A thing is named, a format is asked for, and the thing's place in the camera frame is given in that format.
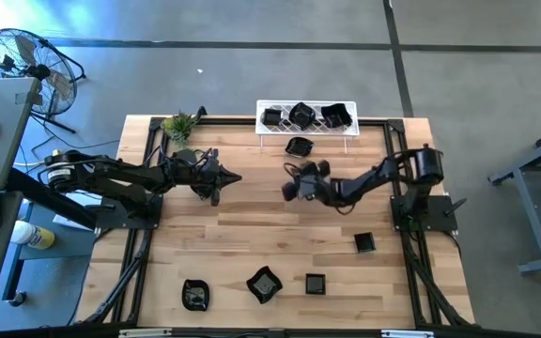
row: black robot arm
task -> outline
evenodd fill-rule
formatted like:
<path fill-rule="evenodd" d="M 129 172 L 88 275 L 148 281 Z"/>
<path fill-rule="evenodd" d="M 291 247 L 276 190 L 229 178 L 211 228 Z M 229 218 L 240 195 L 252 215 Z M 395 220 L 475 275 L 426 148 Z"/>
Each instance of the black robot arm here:
<path fill-rule="evenodd" d="M 413 179 L 400 175 L 403 165 L 410 159 L 414 160 L 416 169 L 416 176 Z M 409 187 L 405 209 L 412 210 L 423 207 L 422 200 L 429 195 L 431 187 L 443 180 L 441 153 L 428 146 L 405 150 L 387 157 L 379 166 L 374 166 L 354 179 L 328 178 L 331 169 L 326 161 L 319 164 L 307 161 L 300 167 L 286 163 L 285 169 L 293 178 L 293 182 L 283 186 L 286 201 L 296 197 L 306 200 L 317 199 L 325 206 L 337 208 L 354 206 L 367 192 L 385 183 L 401 180 Z"/>
<path fill-rule="evenodd" d="M 82 190 L 117 200 L 129 217 L 147 213 L 146 191 L 162 194 L 177 185 L 189 185 L 202 199 L 210 198 L 211 204 L 217 206 L 221 189 L 241 176 L 224 169 L 217 149 L 202 153 L 198 159 L 194 151 L 183 149 L 147 167 L 72 150 L 45 158 L 47 168 L 39 173 L 39 180 L 46 172 L 49 186 L 56 192 Z"/>

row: black container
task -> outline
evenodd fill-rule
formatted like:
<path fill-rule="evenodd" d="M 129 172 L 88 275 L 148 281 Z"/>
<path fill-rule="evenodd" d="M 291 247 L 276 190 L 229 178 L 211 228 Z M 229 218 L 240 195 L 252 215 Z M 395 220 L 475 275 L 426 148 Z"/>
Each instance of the black container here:
<path fill-rule="evenodd" d="M 262 124 L 265 126 L 278 126 L 281 123 L 281 111 L 267 108 L 262 115 Z"/>
<path fill-rule="evenodd" d="M 185 309 L 189 311 L 206 311 L 210 302 L 208 284 L 199 280 L 185 280 L 181 298 Z"/>
<path fill-rule="evenodd" d="M 269 267 L 260 269 L 246 284 L 255 297 L 258 298 L 260 304 L 271 300 L 272 296 L 283 288 L 283 284 Z"/>
<path fill-rule="evenodd" d="M 289 111 L 289 121 L 304 131 L 315 122 L 315 111 L 300 102 Z"/>
<path fill-rule="evenodd" d="M 303 137 L 294 137 L 289 140 L 286 147 L 286 153 L 295 157 L 306 157 L 310 155 L 315 144 Z"/>
<path fill-rule="evenodd" d="M 325 275 L 306 273 L 306 295 L 325 295 Z"/>
<path fill-rule="evenodd" d="M 375 250 L 375 240 L 373 234 L 363 233 L 354 235 L 354 241 L 356 242 L 356 250 L 358 253 L 367 253 Z"/>
<path fill-rule="evenodd" d="M 352 117 L 349 115 L 344 103 L 335 103 L 327 107 L 320 107 L 320 113 L 325 118 L 325 126 L 337 128 L 352 124 Z"/>

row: plastic bottle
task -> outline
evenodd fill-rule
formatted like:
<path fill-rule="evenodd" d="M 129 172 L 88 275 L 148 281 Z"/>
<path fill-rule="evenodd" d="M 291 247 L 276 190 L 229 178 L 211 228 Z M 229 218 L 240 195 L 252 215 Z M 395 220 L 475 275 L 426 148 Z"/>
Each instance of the plastic bottle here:
<path fill-rule="evenodd" d="M 12 243 L 28 245 L 31 248 L 44 250 L 54 244 L 55 234 L 40 226 L 24 221 L 16 221 L 14 231 L 11 233 Z"/>

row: small black box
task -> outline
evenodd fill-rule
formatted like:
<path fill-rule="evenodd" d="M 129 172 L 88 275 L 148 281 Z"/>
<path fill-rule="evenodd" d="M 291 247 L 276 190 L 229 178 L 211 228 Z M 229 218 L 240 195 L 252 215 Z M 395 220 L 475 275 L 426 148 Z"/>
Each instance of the small black box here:
<path fill-rule="evenodd" d="M 278 126 L 281 123 L 281 111 L 267 108 L 262 116 L 262 124 L 266 126 Z"/>
<path fill-rule="evenodd" d="M 306 273 L 306 295 L 325 294 L 325 275 Z"/>
<path fill-rule="evenodd" d="M 370 232 L 356 234 L 354 235 L 354 240 L 356 241 L 356 249 L 358 250 L 359 254 L 374 251 L 376 249 L 373 234 Z"/>

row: fan guard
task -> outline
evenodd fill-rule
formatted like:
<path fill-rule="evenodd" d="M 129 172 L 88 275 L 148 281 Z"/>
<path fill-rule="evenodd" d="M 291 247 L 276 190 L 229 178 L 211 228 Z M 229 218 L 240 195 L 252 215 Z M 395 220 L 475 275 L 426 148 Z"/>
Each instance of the fan guard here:
<path fill-rule="evenodd" d="M 43 103 L 33 105 L 35 113 L 59 115 L 74 103 L 77 79 L 67 57 L 36 34 L 21 29 L 0 29 L 0 78 L 18 77 L 41 81 Z"/>

